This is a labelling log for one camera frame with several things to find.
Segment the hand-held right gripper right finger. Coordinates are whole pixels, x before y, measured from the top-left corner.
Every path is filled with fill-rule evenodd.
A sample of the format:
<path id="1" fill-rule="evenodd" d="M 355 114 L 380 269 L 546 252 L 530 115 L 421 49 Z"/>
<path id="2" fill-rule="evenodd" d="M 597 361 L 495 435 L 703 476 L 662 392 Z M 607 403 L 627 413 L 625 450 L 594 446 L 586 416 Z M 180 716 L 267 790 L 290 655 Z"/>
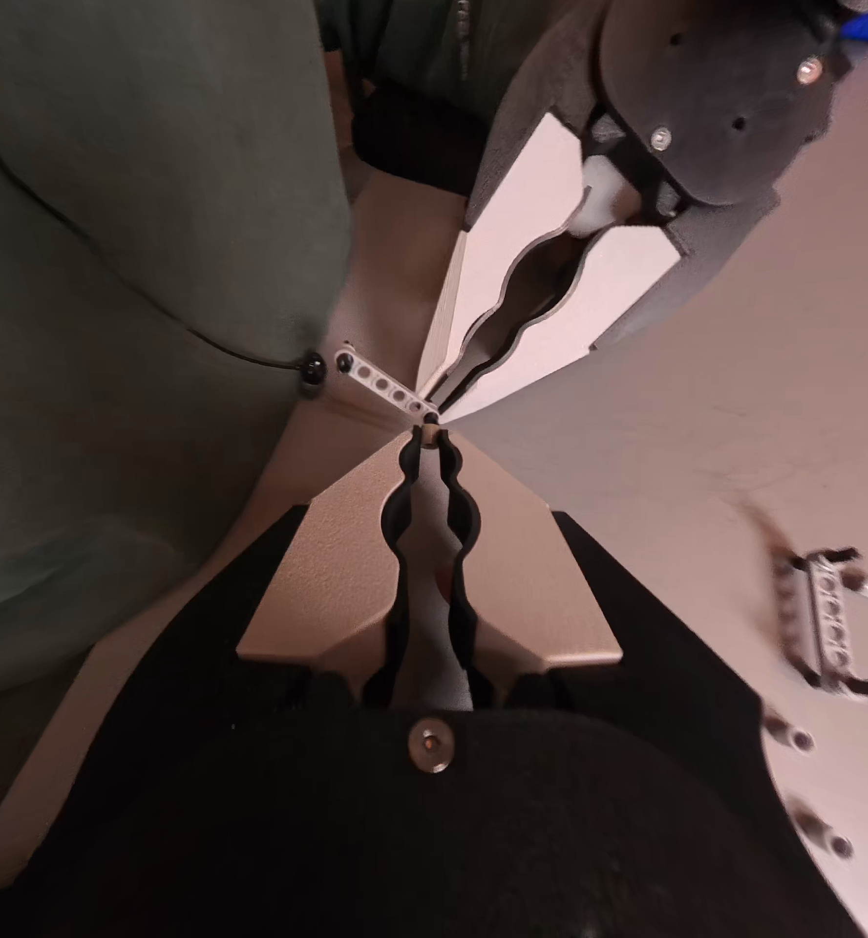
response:
<path id="1" fill-rule="evenodd" d="M 520 679 L 609 667 L 620 647 L 545 501 L 459 433 L 438 435 L 452 562 L 451 648 L 474 705 Z"/>

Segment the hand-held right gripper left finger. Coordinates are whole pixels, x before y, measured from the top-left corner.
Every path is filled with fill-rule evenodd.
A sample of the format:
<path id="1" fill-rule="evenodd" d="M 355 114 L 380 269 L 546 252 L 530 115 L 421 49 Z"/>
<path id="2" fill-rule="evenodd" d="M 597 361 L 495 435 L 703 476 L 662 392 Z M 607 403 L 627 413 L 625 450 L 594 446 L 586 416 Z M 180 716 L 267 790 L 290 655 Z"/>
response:
<path id="1" fill-rule="evenodd" d="M 399 541 L 412 520 L 418 429 L 396 436 L 311 499 L 236 651 L 245 661 L 337 674 L 390 705 L 409 638 Z"/>

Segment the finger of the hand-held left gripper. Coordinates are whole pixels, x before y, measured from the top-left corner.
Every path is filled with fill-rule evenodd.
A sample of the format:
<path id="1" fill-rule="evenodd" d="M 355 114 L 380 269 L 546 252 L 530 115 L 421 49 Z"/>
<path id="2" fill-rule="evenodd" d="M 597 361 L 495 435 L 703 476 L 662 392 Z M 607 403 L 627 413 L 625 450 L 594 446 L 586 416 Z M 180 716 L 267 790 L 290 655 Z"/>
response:
<path id="1" fill-rule="evenodd" d="M 433 395 L 468 336 L 498 311 L 514 268 L 562 233 L 584 199 L 578 136 L 549 111 L 537 123 L 485 208 L 454 244 L 418 368 L 418 394 Z"/>
<path id="2" fill-rule="evenodd" d="M 450 423 L 481 411 L 587 356 L 597 338 L 680 260 L 657 226 L 613 226 L 587 246 L 573 281 L 548 311 L 530 319 L 501 353 L 470 374 L 440 409 Z"/>

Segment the grey lego beam with holes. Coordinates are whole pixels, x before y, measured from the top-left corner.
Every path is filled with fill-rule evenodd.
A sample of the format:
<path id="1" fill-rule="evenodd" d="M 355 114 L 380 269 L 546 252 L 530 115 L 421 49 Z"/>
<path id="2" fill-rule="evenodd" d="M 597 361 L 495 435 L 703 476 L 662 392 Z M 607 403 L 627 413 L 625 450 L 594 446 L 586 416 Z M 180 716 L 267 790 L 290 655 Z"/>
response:
<path id="1" fill-rule="evenodd" d="M 350 343 L 346 342 L 336 350 L 334 366 L 337 373 L 356 382 L 412 421 L 440 425 L 440 412 L 435 405 L 362 356 Z"/>
<path id="2" fill-rule="evenodd" d="M 857 673 L 847 618 L 847 594 L 862 570 L 854 547 L 796 554 L 772 551 L 771 569 L 780 645 L 786 662 L 816 690 L 868 701 L 868 678 Z"/>

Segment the person's left hand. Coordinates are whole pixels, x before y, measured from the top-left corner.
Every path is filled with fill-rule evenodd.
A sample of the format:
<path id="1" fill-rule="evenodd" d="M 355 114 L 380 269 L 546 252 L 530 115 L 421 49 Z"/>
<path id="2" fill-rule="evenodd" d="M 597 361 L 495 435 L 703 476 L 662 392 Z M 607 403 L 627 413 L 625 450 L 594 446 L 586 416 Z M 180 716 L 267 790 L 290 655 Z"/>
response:
<path id="1" fill-rule="evenodd" d="M 465 198 L 488 137 L 479 118 L 389 81 L 356 106 L 350 131 L 356 156 L 370 167 Z"/>

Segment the person's torso in green sweatshirt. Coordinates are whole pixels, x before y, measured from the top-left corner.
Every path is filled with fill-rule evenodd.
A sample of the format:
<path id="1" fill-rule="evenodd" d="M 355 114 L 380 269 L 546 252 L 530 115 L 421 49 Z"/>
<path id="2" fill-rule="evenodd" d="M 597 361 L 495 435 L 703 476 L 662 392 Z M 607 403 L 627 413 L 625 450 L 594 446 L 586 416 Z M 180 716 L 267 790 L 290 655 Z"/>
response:
<path id="1" fill-rule="evenodd" d="M 348 254 L 312 2 L 0 2 L 0 638 L 205 560 Z"/>

